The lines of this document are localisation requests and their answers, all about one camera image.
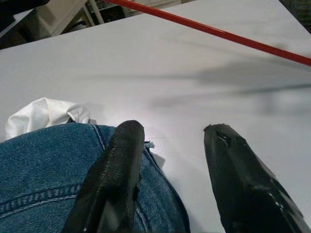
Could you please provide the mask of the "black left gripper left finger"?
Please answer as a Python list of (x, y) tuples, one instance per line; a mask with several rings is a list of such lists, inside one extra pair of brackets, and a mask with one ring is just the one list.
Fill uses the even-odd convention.
[(62, 229), (64, 233), (131, 233), (138, 198), (144, 127), (121, 123), (91, 166)]

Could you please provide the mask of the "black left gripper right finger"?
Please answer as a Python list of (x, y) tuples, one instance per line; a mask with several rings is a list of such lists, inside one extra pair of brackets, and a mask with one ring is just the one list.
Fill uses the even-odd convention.
[(288, 192), (246, 140), (226, 124), (204, 128), (209, 176), (227, 233), (309, 233)]

